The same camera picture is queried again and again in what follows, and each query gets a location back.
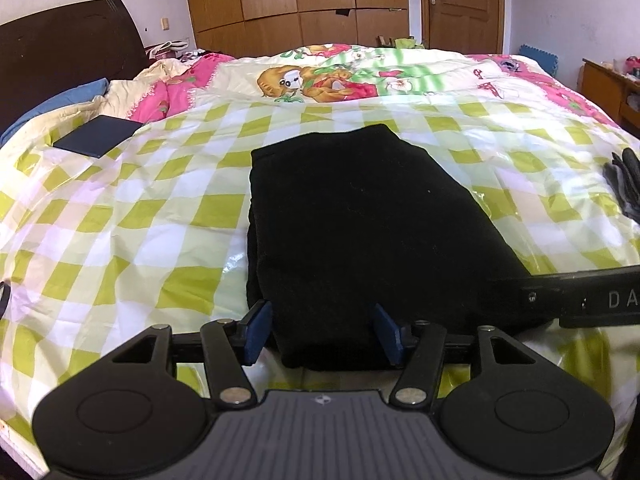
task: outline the dark brown headboard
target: dark brown headboard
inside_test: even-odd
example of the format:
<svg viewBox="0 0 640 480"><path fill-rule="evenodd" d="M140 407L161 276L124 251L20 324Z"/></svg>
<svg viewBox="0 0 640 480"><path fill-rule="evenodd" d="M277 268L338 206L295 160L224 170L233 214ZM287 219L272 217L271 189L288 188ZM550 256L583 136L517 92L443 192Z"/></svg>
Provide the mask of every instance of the dark brown headboard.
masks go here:
<svg viewBox="0 0 640 480"><path fill-rule="evenodd" d="M103 77L132 79L146 66L121 0L71 4L0 25L0 134L62 91Z"/></svg>

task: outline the wooden wardrobe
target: wooden wardrobe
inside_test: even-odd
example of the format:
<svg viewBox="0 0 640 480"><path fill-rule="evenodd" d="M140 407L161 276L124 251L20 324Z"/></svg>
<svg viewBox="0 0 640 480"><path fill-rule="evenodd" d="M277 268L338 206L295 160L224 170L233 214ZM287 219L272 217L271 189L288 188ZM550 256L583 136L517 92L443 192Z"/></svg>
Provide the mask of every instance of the wooden wardrobe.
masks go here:
<svg viewBox="0 0 640 480"><path fill-rule="evenodd" d="M408 0L189 0L189 8L197 46L235 57L409 35Z"/></svg>

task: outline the bed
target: bed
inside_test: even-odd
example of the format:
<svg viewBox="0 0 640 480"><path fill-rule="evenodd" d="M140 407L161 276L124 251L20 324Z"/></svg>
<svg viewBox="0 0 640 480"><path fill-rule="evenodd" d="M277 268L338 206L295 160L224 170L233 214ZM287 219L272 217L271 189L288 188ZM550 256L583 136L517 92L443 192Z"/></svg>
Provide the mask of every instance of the bed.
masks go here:
<svg viewBox="0 0 640 480"><path fill-rule="evenodd" d="M80 113L84 120L98 114L130 117L156 82L188 69L176 60L149 66L142 40L121 0L57 7L0 25L0 48L0 132L60 92L100 78L110 81L105 98L56 110L48 114L50 119L36 118L30 131L38 124L57 123ZM44 471L42 459L32 444L23 441L19 424L4 422L11 419L7 405L9 401L0 393L0 445L37 478Z"/></svg>
<svg viewBox="0 0 640 480"><path fill-rule="evenodd" d="M50 22L39 23L46 34ZM0 72L18 88L17 73ZM62 86L109 74L92 68ZM98 160L50 146L105 112L146 124ZM251 150L372 123L427 150L533 274L640 263L640 228L600 169L610 152L640 143L531 60L335 44L156 64L93 102L30 121L0 150L0 262L12 284L0 320L3 447L41 474L30 417L50 389L149 325L193 332L245 313ZM520 339L610 402L616 434L602 472L637 478L638 328L556 323ZM397 377L290 370L269 351L248 375L258 391L386 393ZM200 368L181 366L178 378L206 394ZM467 378L448 368L441 394Z"/></svg>

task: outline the green and white checkered pattern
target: green and white checkered pattern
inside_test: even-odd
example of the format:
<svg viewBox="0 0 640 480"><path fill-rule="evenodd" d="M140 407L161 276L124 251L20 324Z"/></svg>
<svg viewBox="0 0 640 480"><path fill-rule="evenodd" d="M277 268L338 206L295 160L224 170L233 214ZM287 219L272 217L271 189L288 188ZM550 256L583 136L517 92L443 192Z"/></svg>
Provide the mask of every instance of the green and white checkered pattern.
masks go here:
<svg viewBox="0 0 640 480"><path fill-rule="evenodd" d="M468 92L321 105L219 89L194 102L99 160L50 146L81 114L0 152L0 269L12 284L0 418L26 441L50 389L147 326L192 332L245 313L250 153L280 140L385 123L472 193L530 272L640 264L640 228L601 176L612 151L638 142L551 103ZM610 465L639 390L638 330L555 326L525 340L610 400ZM452 386L462 380L448 373ZM261 388L389 387L394 377L283 370L268 352L250 374ZM200 368L179 376L202 391Z"/></svg>

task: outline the metal screw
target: metal screw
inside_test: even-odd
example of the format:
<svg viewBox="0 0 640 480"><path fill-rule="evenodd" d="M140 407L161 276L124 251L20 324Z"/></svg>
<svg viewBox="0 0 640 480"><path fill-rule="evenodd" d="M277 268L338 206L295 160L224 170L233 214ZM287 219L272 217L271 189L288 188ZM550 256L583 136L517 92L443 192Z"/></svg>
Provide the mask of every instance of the metal screw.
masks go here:
<svg viewBox="0 0 640 480"><path fill-rule="evenodd" d="M227 404L242 404L243 402L251 400L251 392L246 388L234 386L232 388L222 390L222 393L220 393L220 400Z"/></svg>
<svg viewBox="0 0 640 480"><path fill-rule="evenodd" d="M396 399L403 404L420 404L427 398L427 392L420 388L403 388L396 392Z"/></svg>

